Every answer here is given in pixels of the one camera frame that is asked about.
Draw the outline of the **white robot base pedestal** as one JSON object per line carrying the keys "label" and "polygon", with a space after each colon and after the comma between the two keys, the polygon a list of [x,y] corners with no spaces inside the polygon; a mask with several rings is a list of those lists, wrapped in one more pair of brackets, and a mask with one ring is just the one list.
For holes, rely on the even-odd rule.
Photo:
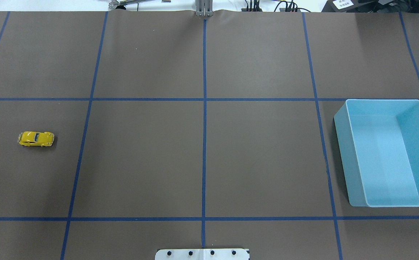
{"label": "white robot base pedestal", "polygon": [[195,248],[158,250],[155,260],[249,260],[249,250],[243,248]]}

